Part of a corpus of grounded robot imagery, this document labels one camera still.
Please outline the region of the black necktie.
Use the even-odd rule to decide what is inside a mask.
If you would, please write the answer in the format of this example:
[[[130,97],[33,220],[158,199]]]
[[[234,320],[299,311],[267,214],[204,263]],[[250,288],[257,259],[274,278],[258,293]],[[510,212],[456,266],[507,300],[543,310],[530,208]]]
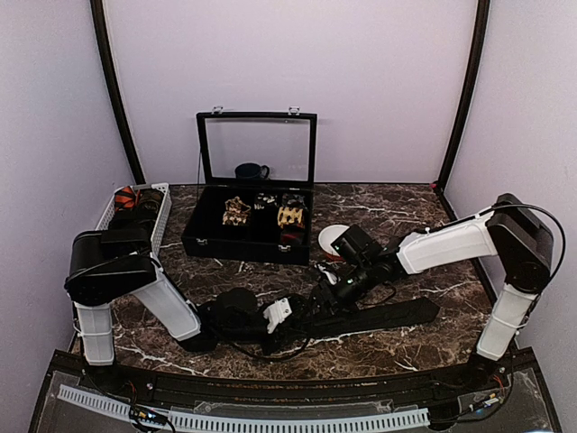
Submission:
[[[437,304],[424,297],[366,309],[342,310],[327,318],[316,317],[310,335],[324,338],[422,325],[432,322],[439,311]]]

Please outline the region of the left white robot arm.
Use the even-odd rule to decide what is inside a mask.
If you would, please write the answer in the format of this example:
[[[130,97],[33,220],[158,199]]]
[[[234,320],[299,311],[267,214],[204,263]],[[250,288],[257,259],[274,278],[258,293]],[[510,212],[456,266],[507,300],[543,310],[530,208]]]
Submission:
[[[111,304],[133,296],[190,353],[214,350],[223,343],[247,355],[258,344],[261,360],[283,361],[276,351],[302,339],[310,341],[309,301],[294,294],[268,305],[253,292],[234,288],[200,306],[187,299],[160,264],[142,229],[86,231],[72,244],[64,288],[74,308],[91,376],[108,393],[127,385],[126,371],[114,363]]]

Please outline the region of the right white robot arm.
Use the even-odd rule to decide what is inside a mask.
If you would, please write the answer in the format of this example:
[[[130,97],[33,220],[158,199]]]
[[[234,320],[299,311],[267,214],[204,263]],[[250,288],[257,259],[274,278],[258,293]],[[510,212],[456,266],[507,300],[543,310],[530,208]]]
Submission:
[[[477,392],[493,379],[493,362],[506,353],[561,267],[562,261],[553,258],[554,234],[541,216],[558,221],[551,212],[506,193],[473,215],[393,238],[385,246],[352,225],[331,246],[353,270],[337,283],[322,279],[313,300],[320,313],[333,315],[379,284],[447,264],[498,258],[505,272],[503,288],[477,341],[478,357],[460,373],[463,387]]]

